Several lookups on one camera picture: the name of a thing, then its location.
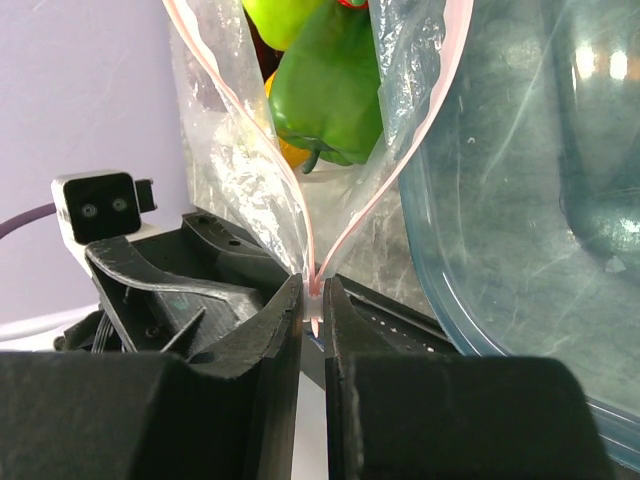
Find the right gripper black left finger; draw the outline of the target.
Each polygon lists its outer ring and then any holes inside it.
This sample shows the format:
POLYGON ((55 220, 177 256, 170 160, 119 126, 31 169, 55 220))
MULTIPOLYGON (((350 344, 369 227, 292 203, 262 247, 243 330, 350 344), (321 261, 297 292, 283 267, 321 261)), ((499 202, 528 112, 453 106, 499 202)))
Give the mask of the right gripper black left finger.
POLYGON ((5 479, 287 479, 302 282, 189 364, 169 353, 5 352, 5 479))

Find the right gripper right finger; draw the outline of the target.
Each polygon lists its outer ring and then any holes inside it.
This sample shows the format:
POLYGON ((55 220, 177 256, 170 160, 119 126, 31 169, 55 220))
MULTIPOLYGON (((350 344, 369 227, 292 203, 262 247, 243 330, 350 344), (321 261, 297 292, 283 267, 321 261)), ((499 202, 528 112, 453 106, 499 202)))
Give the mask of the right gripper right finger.
POLYGON ((583 390, 561 362, 394 349, 324 287, 333 479, 611 479, 583 390))

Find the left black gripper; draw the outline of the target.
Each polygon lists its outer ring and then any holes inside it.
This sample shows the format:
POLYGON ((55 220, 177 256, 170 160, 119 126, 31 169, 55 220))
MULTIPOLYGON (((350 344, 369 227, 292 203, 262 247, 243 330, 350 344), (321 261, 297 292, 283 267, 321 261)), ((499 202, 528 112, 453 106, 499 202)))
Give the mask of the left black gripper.
POLYGON ((60 352, 270 353, 290 335, 288 275, 213 215, 74 251, 99 305, 55 340, 60 352))

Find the clear zip top bag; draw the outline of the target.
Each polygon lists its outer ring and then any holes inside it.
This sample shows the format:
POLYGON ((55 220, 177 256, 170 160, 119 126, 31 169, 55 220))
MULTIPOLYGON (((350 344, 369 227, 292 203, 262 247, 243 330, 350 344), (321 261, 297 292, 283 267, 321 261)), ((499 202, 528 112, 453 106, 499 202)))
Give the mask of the clear zip top bag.
POLYGON ((470 1, 168 1, 194 160, 304 285, 325 281, 417 152, 459 66, 470 1))

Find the green bell pepper toy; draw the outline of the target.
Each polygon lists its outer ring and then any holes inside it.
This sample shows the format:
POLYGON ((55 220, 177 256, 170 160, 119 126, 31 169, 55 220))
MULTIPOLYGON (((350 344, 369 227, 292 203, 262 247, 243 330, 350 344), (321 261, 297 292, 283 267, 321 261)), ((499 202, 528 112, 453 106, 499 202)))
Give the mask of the green bell pepper toy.
POLYGON ((380 86, 369 13, 323 2, 285 51, 269 94, 278 136, 308 152, 303 173, 320 159, 367 162, 383 130, 380 86))

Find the green apple toy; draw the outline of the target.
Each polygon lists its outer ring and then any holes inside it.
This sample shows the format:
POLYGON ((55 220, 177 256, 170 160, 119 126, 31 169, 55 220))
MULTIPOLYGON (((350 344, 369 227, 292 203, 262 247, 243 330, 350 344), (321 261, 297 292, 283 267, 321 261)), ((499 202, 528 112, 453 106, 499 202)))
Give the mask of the green apple toy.
POLYGON ((242 5, 266 45, 286 51, 297 38, 319 0, 243 0, 242 5))

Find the red chili toy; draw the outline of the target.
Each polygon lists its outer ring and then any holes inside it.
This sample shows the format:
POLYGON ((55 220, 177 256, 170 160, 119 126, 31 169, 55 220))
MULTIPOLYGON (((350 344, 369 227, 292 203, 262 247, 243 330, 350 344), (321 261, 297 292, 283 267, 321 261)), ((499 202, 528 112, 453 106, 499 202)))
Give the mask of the red chili toy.
POLYGON ((351 9, 367 9, 368 1, 367 0, 338 0, 338 2, 351 9))

